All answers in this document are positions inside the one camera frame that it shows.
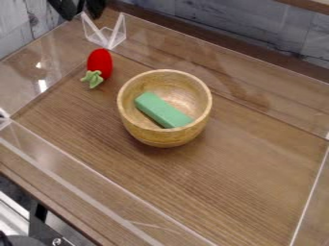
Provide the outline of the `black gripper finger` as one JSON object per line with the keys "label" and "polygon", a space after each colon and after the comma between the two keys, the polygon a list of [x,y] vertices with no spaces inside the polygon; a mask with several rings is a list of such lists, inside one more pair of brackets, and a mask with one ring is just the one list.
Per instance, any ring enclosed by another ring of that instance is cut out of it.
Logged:
{"label": "black gripper finger", "polygon": [[78,0],[48,0],[58,15],[70,21],[77,14]]}
{"label": "black gripper finger", "polygon": [[85,7],[93,19],[101,16],[103,10],[107,7],[107,0],[85,0]]}

